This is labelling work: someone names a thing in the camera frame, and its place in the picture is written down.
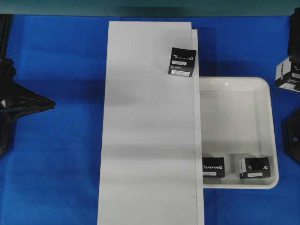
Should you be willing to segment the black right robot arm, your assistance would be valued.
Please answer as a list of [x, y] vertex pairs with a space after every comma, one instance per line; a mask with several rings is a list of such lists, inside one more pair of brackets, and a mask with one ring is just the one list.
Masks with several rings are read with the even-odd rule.
[[290, 31], [287, 55], [282, 66], [281, 88], [290, 92], [286, 98], [296, 104], [283, 122], [285, 153], [295, 162], [300, 162], [300, 8], [290, 16]]

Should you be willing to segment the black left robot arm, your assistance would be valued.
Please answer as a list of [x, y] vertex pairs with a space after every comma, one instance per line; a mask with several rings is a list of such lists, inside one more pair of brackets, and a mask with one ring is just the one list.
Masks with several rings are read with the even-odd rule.
[[56, 103], [14, 82], [16, 68], [7, 58], [13, 15], [0, 15], [0, 154], [9, 150], [13, 123], [25, 116], [55, 108]]

